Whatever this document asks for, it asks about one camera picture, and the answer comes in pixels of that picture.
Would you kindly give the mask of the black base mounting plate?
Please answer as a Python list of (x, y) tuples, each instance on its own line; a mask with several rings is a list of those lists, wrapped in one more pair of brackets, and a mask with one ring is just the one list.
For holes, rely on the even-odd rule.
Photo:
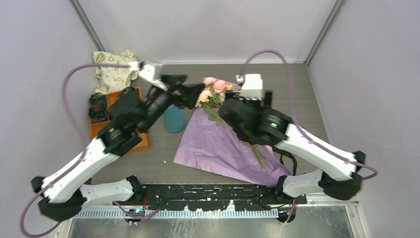
[(145, 184), (128, 200), (113, 199), (113, 204), (139, 205), (151, 210), (225, 211), (232, 204), (234, 211), (295, 209), (306, 204), (304, 195), (296, 199), (281, 195), (274, 187), (254, 184)]

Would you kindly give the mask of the aluminium rail frame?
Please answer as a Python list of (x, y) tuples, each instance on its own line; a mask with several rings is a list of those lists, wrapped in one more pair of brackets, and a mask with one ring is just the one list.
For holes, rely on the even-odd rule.
[[(342, 207), (359, 206), (355, 199), (341, 201), (328, 198), (320, 193), (309, 194), (306, 196), (306, 203), (299, 204), (297, 208), (321, 208), (321, 207)], [(289, 205), (279, 208), (263, 210), (261, 208), (245, 208), (243, 211), (235, 208), (231, 200), (225, 209), (216, 209), (214, 211), (204, 211), (201, 208), (192, 211), (188, 205), (182, 205), (180, 211), (169, 211), (167, 209), (159, 211), (152, 216), (153, 219), (233, 219), (233, 218), (278, 218), (278, 214), (285, 214), (291, 210)], [(92, 207), (81, 211), (74, 216), (74, 219), (130, 219), (121, 209), (115, 206)]]

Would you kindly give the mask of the black ribbon gold lettering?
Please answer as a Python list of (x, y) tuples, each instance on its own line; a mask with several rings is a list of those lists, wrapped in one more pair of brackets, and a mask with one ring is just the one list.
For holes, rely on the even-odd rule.
[(280, 161), (280, 163), (282, 165), (284, 165), (284, 161), (283, 161), (283, 158), (284, 157), (289, 158), (292, 161), (292, 163), (293, 163), (292, 175), (295, 176), (296, 173), (297, 173), (298, 162), (297, 162), (296, 158), (294, 157), (294, 155), (291, 154), (288, 151), (285, 151), (285, 150), (282, 150), (282, 149), (278, 149), (276, 147), (273, 147), (273, 152), (275, 152), (275, 153), (277, 153), (277, 154), (280, 155), (279, 161)]

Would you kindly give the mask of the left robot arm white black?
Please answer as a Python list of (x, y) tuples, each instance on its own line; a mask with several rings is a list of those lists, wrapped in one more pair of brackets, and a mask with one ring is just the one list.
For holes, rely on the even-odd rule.
[(109, 108), (111, 120), (80, 155), (53, 175), (32, 179), (34, 191), (42, 196), (38, 202), (40, 213), (62, 222), (92, 206), (142, 203), (145, 190), (135, 176), (103, 184), (88, 184), (88, 180), (137, 146), (142, 141), (141, 134), (149, 132), (169, 107), (195, 106), (205, 85), (186, 84), (186, 79), (186, 75), (163, 75), (161, 81), (166, 90), (152, 86), (145, 100), (138, 89), (122, 91)]

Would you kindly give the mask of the pink rose flower stem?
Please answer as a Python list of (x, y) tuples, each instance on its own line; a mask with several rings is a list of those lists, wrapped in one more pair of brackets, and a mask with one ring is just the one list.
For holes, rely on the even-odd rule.
[(225, 92), (227, 90), (233, 90), (233, 84), (227, 83), (224, 80), (216, 79), (214, 77), (203, 78), (205, 89), (212, 91), (212, 97), (209, 102), (203, 103), (202, 108), (209, 116), (209, 120), (215, 121), (217, 125), (222, 125), (222, 119), (217, 113), (217, 109), (220, 108), (225, 101)]

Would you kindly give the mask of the peach rose flower stem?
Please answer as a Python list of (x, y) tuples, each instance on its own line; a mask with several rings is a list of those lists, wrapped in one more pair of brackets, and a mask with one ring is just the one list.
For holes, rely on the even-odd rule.
[(195, 107), (201, 107), (203, 103), (209, 102), (210, 98), (212, 97), (212, 91), (209, 89), (203, 90), (195, 104)]

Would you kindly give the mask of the dark rolled fabric middle-left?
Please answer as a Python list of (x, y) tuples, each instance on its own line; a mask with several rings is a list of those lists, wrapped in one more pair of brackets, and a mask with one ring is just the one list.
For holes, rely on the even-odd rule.
[(108, 113), (104, 104), (95, 104), (89, 107), (88, 116), (92, 124), (107, 121)]

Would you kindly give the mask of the dark rolled fabric top-left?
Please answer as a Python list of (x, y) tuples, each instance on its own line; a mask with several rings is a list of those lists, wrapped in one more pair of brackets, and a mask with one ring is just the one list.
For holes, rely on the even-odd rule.
[(90, 106), (96, 105), (96, 104), (103, 104), (106, 106), (107, 104), (107, 97), (106, 95), (102, 93), (94, 93), (89, 98), (89, 104)]

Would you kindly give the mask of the pink paper flower bouquet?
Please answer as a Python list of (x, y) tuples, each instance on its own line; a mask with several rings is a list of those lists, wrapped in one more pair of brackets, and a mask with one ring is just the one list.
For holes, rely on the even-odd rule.
[(268, 146), (257, 145), (265, 157), (262, 170), (249, 146), (239, 140), (222, 121), (217, 125), (199, 107), (189, 120), (174, 157), (174, 163), (259, 185), (275, 185), (280, 176), (291, 172), (280, 163)]

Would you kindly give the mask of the cream printed cloth bag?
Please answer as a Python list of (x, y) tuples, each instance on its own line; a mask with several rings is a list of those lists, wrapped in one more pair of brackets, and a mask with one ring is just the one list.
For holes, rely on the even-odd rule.
[[(127, 64), (132, 61), (137, 61), (135, 55), (129, 49), (125, 49), (118, 54), (96, 51), (93, 52), (93, 60), (95, 63), (108, 64)], [(95, 86), (94, 91), (101, 94), (121, 91), (131, 86), (131, 82), (138, 78), (138, 74), (138, 71), (130, 71), (127, 68), (96, 67), (95, 75), (99, 79), (99, 82)]]

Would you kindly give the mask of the yellow flower stem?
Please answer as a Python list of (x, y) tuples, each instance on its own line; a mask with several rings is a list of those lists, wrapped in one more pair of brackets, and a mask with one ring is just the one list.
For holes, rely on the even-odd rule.
[(265, 172), (267, 172), (267, 168), (266, 168), (265, 163), (264, 163), (265, 157), (259, 152), (259, 149), (257, 148), (257, 145), (252, 145), (249, 142), (245, 142), (245, 144), (247, 146), (249, 146), (251, 148), (251, 150), (253, 151), (260, 168), (262, 170), (264, 170)]

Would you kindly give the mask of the orange compartment tray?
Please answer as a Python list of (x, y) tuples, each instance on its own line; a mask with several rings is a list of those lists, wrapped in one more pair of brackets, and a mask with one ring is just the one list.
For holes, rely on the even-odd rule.
[(107, 121), (90, 124), (90, 139), (103, 139), (109, 149), (119, 155), (150, 149), (149, 137), (136, 127), (136, 116), (143, 96), (139, 87), (128, 87), (122, 91), (105, 94), (107, 97)]

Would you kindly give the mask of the teal cylindrical vase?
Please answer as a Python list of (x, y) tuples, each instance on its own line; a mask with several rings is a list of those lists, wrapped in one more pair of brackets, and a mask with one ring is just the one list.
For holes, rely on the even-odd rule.
[(182, 111), (175, 105), (168, 107), (163, 113), (164, 126), (171, 133), (181, 132), (186, 125)]

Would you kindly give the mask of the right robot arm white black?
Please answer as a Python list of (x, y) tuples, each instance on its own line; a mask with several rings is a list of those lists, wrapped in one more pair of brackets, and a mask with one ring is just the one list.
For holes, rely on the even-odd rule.
[(319, 192), (338, 200), (354, 197), (362, 187), (358, 171), (365, 164), (365, 153), (342, 151), (314, 137), (271, 107), (270, 90), (265, 96), (262, 101), (248, 100), (238, 92), (227, 91), (218, 115), (240, 140), (268, 145), (277, 153), (297, 155), (317, 166), (311, 173), (280, 176), (275, 187), (276, 200), (286, 204), (295, 197)]

